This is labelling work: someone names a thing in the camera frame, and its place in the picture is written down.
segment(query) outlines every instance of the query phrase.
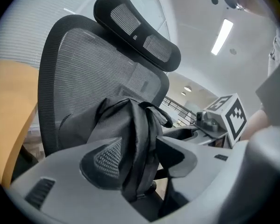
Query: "ceiling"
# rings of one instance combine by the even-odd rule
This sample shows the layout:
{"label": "ceiling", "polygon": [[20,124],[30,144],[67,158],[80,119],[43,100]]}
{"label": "ceiling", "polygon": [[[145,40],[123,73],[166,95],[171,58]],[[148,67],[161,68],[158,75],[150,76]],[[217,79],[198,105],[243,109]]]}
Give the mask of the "ceiling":
{"label": "ceiling", "polygon": [[[267,77],[276,27],[268,18],[227,9],[224,0],[160,0],[171,41],[182,54],[176,70],[216,96],[238,93],[247,115],[259,109],[256,89]],[[217,56],[211,53],[223,20],[234,23]]]}
{"label": "ceiling", "polygon": [[[168,73],[168,78],[170,87],[167,96],[182,106],[185,106],[189,101],[203,109],[217,99],[216,95],[179,73]],[[192,88],[192,92],[184,89],[188,85]]]}

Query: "black fabric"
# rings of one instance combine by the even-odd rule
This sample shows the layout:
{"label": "black fabric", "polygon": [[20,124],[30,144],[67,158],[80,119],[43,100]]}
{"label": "black fabric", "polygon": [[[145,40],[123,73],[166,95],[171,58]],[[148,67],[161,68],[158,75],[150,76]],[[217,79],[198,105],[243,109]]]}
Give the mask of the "black fabric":
{"label": "black fabric", "polygon": [[[162,135],[160,122],[165,127],[172,127],[170,117],[148,102],[140,103],[127,97],[105,98],[68,116],[60,128],[59,139],[62,148],[70,148],[97,140],[121,137],[121,146],[116,148],[120,149],[121,156],[116,158],[117,155],[112,155],[112,159],[117,161],[113,162],[104,155],[107,150],[103,149],[91,157],[91,160],[94,160],[94,156],[99,154],[100,157],[96,159],[103,168],[98,168],[94,161],[89,165],[101,175],[117,178],[122,185],[124,197],[131,201],[149,189],[156,174],[159,161],[155,152],[155,142],[156,136]],[[113,143],[105,148],[112,151],[110,148],[117,145],[118,143]],[[109,166],[103,164],[104,160],[112,161],[113,168],[111,164]],[[97,180],[94,182],[96,186],[105,186],[99,184]]]}
{"label": "black fabric", "polygon": [[97,0],[93,15],[104,28],[117,34],[163,71],[174,71],[181,62],[177,46],[160,35],[130,0]]}
{"label": "black fabric", "polygon": [[63,17],[48,35],[39,70],[45,154],[62,149],[57,133],[66,115],[111,96],[159,106],[168,88],[166,74],[115,34],[80,15]]}
{"label": "black fabric", "polygon": [[194,135],[194,128],[191,129],[184,129],[184,128],[175,128],[170,129],[167,132],[164,133],[164,136],[170,137],[177,140],[185,140],[188,138],[193,137]]}

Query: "white ceiling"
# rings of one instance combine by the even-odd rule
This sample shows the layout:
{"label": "white ceiling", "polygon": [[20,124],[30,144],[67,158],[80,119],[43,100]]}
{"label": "white ceiling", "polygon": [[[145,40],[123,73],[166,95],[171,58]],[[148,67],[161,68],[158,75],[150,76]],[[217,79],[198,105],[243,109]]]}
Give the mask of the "white ceiling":
{"label": "white ceiling", "polygon": [[[171,41],[182,54],[177,73],[217,96],[238,93],[248,115],[260,106],[255,90],[267,76],[275,25],[247,12],[227,9],[224,0],[160,0]],[[223,20],[234,23],[217,56],[211,53]],[[236,55],[229,50],[234,48]]]}

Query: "gray cover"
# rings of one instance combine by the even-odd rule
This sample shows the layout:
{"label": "gray cover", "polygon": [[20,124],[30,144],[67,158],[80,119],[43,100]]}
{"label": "gray cover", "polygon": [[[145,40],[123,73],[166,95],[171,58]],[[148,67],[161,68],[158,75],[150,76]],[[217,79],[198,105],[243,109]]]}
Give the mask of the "gray cover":
{"label": "gray cover", "polygon": [[[117,139],[50,155],[13,182],[7,190],[10,198],[36,223],[148,223],[119,190],[98,189],[79,170],[85,154]],[[232,150],[169,137],[158,139],[162,146],[179,146],[180,152],[194,153],[198,162],[186,176],[171,178],[172,190],[188,202],[154,223],[246,223],[280,180],[280,127],[262,130],[249,143],[241,141]],[[214,158],[217,154],[228,159]],[[42,178],[56,183],[38,212],[23,198]]]}
{"label": "gray cover", "polygon": [[[162,135],[161,125],[170,128],[172,121],[158,107],[128,97],[112,97],[65,117],[58,137],[63,148],[121,137],[118,143],[85,157],[81,170],[97,187],[120,186],[125,198],[134,200],[149,189],[157,171],[155,140]],[[93,180],[94,171],[96,176],[111,178]],[[106,182],[114,185],[106,187]]]}

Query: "mesh chair back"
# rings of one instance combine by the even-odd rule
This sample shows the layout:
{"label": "mesh chair back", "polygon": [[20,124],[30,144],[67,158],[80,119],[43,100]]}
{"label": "mesh chair back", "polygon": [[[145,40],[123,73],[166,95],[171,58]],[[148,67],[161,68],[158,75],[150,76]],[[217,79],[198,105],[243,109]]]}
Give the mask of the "mesh chair back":
{"label": "mesh chair back", "polygon": [[[133,17],[121,19],[129,24]],[[170,57],[174,56],[174,45],[165,38],[163,41],[163,47],[171,50]],[[59,127],[76,110],[111,96],[161,104],[169,88],[162,71],[167,66],[164,62],[156,65],[147,56],[148,50],[143,54],[138,48],[80,15],[56,22],[45,42],[39,71],[38,112],[46,155],[63,149]]]}

